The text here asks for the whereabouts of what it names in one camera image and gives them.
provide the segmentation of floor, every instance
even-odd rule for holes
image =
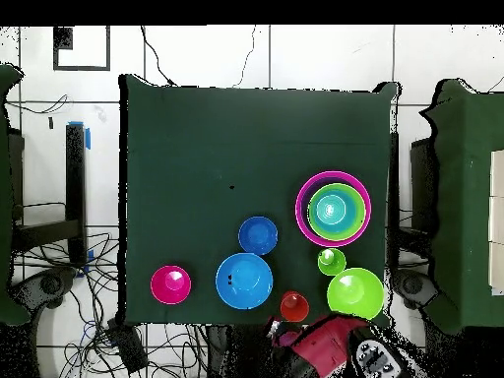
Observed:
[[[68,121],[85,122],[92,137],[86,155],[87,210],[95,254],[105,244],[105,250],[113,247],[113,241],[103,242],[107,234],[112,239],[118,235],[117,76],[132,73],[150,83],[165,84],[155,55],[144,43],[141,27],[111,27],[110,33],[110,71],[54,72],[52,27],[0,28],[0,61],[14,63],[25,73],[19,86],[9,92],[6,104],[11,126],[22,129],[26,138],[25,204],[65,201],[65,125]],[[405,211],[411,207],[410,144],[430,136],[430,127],[418,112],[429,105],[436,84],[460,77],[479,92],[504,89],[504,83],[498,84],[504,75],[504,36],[500,27],[493,26],[146,27],[146,38],[157,52],[163,73],[178,85],[371,91],[381,82],[401,83],[397,119],[401,207]],[[73,41],[73,50],[59,52],[60,65],[104,65],[105,27],[75,27]],[[67,102],[60,108],[61,102],[53,106],[50,114],[19,109],[42,111],[64,95]],[[52,129],[48,116],[52,117]],[[25,224],[61,220],[63,214],[62,205],[26,208]],[[110,277],[116,275],[116,249],[107,253],[110,265],[101,267]],[[30,255],[17,264],[15,282],[43,268]],[[105,319],[111,318],[116,311],[115,282],[107,282],[101,272],[91,268],[93,274],[94,280],[104,285],[99,297]],[[81,314],[92,320],[86,279],[75,278],[73,291],[82,306]],[[399,332],[423,347],[419,315],[407,310],[396,296],[388,302]],[[67,295],[60,307],[42,314],[37,345],[43,378],[58,378],[60,374],[76,378],[72,354],[87,337],[77,307],[76,299]],[[182,357],[186,364],[194,361],[192,351],[184,347],[184,342],[194,339],[189,339],[184,327],[145,324],[140,330],[153,363],[180,364]],[[171,340],[173,346],[163,345],[172,337],[176,337]],[[188,370],[189,378],[196,378],[196,368]],[[106,371],[99,360],[95,369]],[[124,370],[114,374],[128,378]],[[112,376],[88,372],[86,378]],[[174,377],[149,366],[131,378]]]

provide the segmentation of green cloth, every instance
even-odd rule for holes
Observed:
[[[445,333],[504,326],[504,297],[488,284],[491,152],[504,149],[504,94],[473,94],[443,83],[426,114],[435,124],[439,230],[432,242],[442,292],[426,313]]]
[[[127,76],[127,89],[128,321],[266,324],[291,289],[308,299],[305,323],[330,313],[331,278],[317,267],[321,248],[294,217],[300,187],[324,170],[348,172],[367,188],[371,221],[343,251],[349,267],[383,278],[395,84],[378,94],[159,88]],[[236,310],[220,299],[216,272],[243,252],[238,229],[255,215],[279,230],[277,246],[264,257],[274,286],[261,306]],[[151,295],[151,276],[163,265],[178,265],[192,279],[181,304]],[[376,322],[388,324],[383,314]]]
[[[30,320],[25,307],[16,304],[7,293],[11,284],[11,240],[13,190],[9,162],[8,119],[5,100],[9,89],[21,79],[21,73],[11,65],[0,65],[0,323],[23,325]]]

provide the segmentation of pink object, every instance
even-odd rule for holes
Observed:
[[[285,332],[279,337],[279,347],[290,347],[298,336],[296,332]]]
[[[159,268],[151,278],[151,293],[164,304],[178,304],[191,291],[191,279],[180,267],[167,265]]]
[[[323,237],[315,234],[311,230],[309,224],[307,224],[306,220],[304,219],[303,213],[306,213],[307,202],[313,196],[315,191],[317,191],[320,187],[326,184],[330,184],[331,182],[335,182],[338,180],[345,182],[346,184],[352,186],[355,190],[357,190],[357,192],[364,200],[364,205],[366,208],[366,216],[364,218],[362,227],[357,231],[357,233],[354,236],[348,239],[334,241],[324,239]],[[295,200],[295,219],[297,221],[297,225],[301,229],[301,232],[303,232],[303,234],[313,243],[316,243],[317,245],[320,246],[325,246],[326,248],[336,248],[339,246],[345,246],[348,245],[349,243],[352,243],[367,228],[370,218],[371,218],[371,199],[369,198],[367,190],[359,180],[357,180],[352,175],[342,171],[324,171],[314,175],[308,181],[306,181],[306,183],[301,187]]]

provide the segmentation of green bowl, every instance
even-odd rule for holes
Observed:
[[[317,259],[319,270],[326,276],[335,276],[347,266],[345,254],[336,248],[326,248],[319,252]]]
[[[332,311],[368,320],[382,310],[384,295],[380,279],[363,268],[340,272],[327,288],[327,301]]]
[[[332,193],[340,199],[343,196],[346,199],[348,212],[351,212],[351,219],[342,218],[341,224],[347,224],[343,230],[338,229],[339,225],[323,225],[318,219],[317,207],[322,199],[327,199]],[[366,217],[366,208],[362,196],[353,187],[342,183],[328,184],[320,188],[310,199],[308,204],[308,223],[315,233],[325,239],[339,241],[349,239],[354,236],[362,227]]]

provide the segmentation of blue bowl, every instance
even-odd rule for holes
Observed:
[[[313,204],[317,205],[317,216],[314,217],[313,221],[328,232],[343,232],[355,222],[357,206],[345,191],[327,191],[320,195],[320,198],[314,200]],[[327,205],[334,208],[329,217],[325,213]]]
[[[238,231],[238,241],[245,252],[266,255],[279,239],[275,224],[268,218],[255,216],[247,219]]]
[[[216,288],[228,306],[240,310],[253,309],[264,303],[272,292],[272,271],[255,254],[234,254],[220,264]]]

